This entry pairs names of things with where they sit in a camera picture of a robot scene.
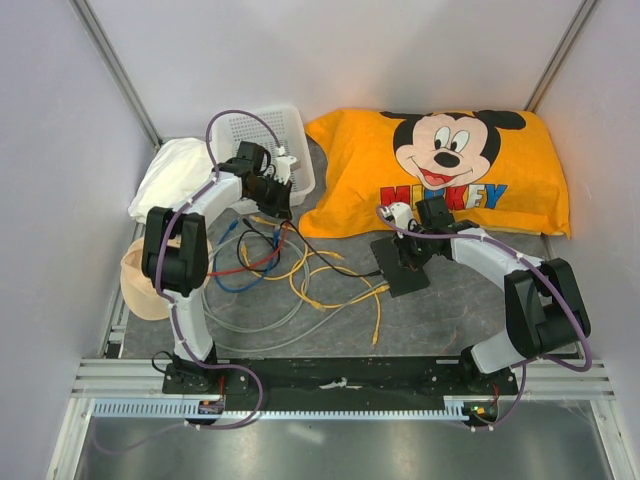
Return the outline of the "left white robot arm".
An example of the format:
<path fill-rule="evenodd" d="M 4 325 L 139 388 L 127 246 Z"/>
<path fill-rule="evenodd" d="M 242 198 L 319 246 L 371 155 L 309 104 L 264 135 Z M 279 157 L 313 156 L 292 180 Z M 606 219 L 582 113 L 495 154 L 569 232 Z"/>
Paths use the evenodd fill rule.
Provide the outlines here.
<path fill-rule="evenodd" d="M 206 181 L 177 208 L 154 207 L 148 212 L 142 273 L 167 305 L 173 352 L 191 362 L 184 379 L 198 393 L 211 392 L 220 378 L 200 300 L 209 273 L 207 230 L 242 199 L 273 218 L 291 219 L 291 175 L 297 163 L 283 147 L 272 156 L 260 145 L 243 141 L 236 155 L 216 163 Z"/>

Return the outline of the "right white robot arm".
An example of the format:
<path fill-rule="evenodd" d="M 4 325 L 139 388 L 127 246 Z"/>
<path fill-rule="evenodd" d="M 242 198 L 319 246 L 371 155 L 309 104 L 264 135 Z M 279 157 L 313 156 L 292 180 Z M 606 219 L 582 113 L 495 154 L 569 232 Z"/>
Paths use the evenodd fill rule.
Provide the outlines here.
<path fill-rule="evenodd" d="M 584 352 L 583 364 L 574 371 L 591 368 L 591 324 L 566 260 L 524 254 L 472 221 L 455 220 L 441 196 L 420 201 L 416 209 L 402 202 L 379 206 L 377 215 L 394 231 L 403 266 L 417 270 L 442 256 L 471 268 L 503 292 L 504 328 L 461 354 L 457 377 L 465 391 L 481 393 L 493 383 L 495 372 L 538 358 L 565 366 L 553 353 L 572 343 Z"/>

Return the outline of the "black network switch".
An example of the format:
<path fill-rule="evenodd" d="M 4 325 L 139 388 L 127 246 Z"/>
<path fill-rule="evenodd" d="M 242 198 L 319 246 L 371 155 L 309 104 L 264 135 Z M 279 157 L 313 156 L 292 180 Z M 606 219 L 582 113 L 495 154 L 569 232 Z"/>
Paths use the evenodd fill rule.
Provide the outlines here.
<path fill-rule="evenodd" d="M 398 298 L 429 287 L 423 267 L 410 267 L 401 259 L 401 252 L 391 237 L 374 240 L 371 251 L 378 268 L 389 286 L 392 298 Z"/>

